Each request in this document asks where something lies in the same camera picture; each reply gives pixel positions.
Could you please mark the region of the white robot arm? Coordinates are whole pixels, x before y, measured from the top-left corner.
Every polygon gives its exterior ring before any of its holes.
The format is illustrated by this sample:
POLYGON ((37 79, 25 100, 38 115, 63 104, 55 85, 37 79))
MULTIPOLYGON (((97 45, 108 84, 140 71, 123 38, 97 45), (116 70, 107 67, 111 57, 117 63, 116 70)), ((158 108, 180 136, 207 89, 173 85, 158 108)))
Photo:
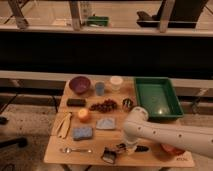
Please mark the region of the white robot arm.
POLYGON ((213 158, 213 128, 149 122, 148 112, 136 106, 123 122, 123 141, 134 147, 139 138, 213 158))

